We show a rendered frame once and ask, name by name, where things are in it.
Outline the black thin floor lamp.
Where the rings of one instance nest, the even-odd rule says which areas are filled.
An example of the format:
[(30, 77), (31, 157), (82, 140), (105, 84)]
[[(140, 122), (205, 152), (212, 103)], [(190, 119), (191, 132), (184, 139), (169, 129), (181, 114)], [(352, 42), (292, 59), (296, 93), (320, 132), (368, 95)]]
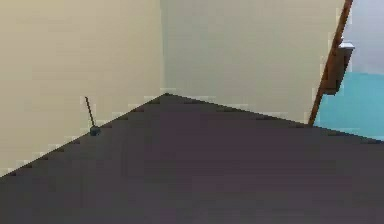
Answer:
[(85, 101), (86, 101), (86, 105), (87, 105), (90, 121), (91, 121), (91, 124), (92, 124), (92, 126), (90, 127), (90, 135), (91, 136), (97, 136), (97, 135), (99, 135), (101, 133), (101, 129), (100, 129), (99, 126), (97, 126), (95, 124), (95, 121), (94, 121), (94, 118), (93, 118), (93, 115), (92, 115), (92, 110), (91, 110), (90, 103), (89, 103), (89, 98), (85, 97)]

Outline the brown wooden room door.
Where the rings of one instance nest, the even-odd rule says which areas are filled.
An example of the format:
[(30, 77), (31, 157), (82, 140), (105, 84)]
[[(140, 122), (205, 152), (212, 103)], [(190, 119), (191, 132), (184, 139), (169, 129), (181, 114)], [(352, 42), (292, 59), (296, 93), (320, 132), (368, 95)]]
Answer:
[(353, 1), (354, 0), (344, 0), (337, 28), (332, 39), (331, 48), (327, 56), (321, 81), (308, 119), (308, 124), (310, 126), (313, 126), (315, 123), (323, 96), (327, 94), (336, 94), (340, 89), (344, 73), (354, 50), (354, 47), (341, 47), (341, 44), (343, 43), (343, 32), (348, 21)]

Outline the brown wooden cabinet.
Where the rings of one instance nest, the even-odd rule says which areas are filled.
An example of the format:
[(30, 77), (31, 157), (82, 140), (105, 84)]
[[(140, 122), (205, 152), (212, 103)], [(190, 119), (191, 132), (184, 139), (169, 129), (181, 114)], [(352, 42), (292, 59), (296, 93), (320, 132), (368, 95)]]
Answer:
[(325, 94), (335, 95), (339, 91), (354, 49), (352, 43), (342, 42), (331, 54), (323, 87)]

